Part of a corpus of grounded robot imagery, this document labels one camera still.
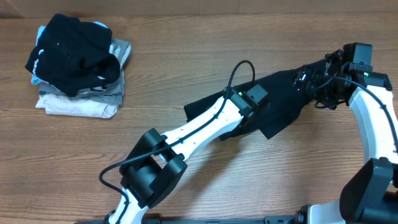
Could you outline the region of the dark navy t-shirt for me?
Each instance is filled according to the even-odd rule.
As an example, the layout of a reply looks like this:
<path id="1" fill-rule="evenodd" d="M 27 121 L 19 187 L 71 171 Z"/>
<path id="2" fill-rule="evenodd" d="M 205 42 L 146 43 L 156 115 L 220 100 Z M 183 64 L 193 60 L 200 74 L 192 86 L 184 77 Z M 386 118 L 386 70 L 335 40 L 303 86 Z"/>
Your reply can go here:
<path id="1" fill-rule="evenodd" d="M 319 60 L 307 65 L 311 69 L 323 73 L 326 69 L 326 60 Z M 305 95 L 303 92 L 294 89 L 294 80 L 299 72 L 304 69 L 304 66 L 279 71 L 257 79 L 255 84 L 260 84 L 269 93 L 269 108 L 261 110 L 253 122 L 221 135 L 220 140 L 251 133 L 257 129 L 267 139 L 270 139 L 295 121 L 302 108 L 313 100 L 313 98 Z M 204 113 L 221 96 L 223 96 L 223 92 L 219 91 L 185 105 L 184 110 L 187 122 Z"/>

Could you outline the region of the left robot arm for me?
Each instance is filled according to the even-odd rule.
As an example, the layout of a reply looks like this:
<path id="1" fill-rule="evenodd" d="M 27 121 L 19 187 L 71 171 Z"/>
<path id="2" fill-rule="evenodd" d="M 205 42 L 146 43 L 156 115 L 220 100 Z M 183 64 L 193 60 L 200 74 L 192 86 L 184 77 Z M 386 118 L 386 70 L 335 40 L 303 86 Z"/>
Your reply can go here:
<path id="1" fill-rule="evenodd" d="M 140 223 L 146 211 L 155 207 L 176 187 L 187 169 L 186 161 L 222 134 L 251 122 L 268 104 L 268 92 L 261 85 L 248 91 L 228 86 L 214 105 L 187 124 L 159 134 L 144 133 L 126 160 L 104 169 L 118 168 L 122 175 L 122 199 L 105 223 Z"/>

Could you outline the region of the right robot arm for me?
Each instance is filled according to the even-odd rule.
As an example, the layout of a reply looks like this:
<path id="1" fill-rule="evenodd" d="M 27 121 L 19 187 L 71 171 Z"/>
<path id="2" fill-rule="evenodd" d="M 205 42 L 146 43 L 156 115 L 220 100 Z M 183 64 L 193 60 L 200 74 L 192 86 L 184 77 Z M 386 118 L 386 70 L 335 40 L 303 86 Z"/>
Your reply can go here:
<path id="1" fill-rule="evenodd" d="M 355 42 L 326 54 L 325 68 L 306 65 L 294 82 L 317 108 L 345 104 L 358 122 L 364 165 L 343 187 L 338 200 L 307 205 L 294 223 L 397 223 L 397 118 L 392 85 L 374 72 L 373 47 Z"/>

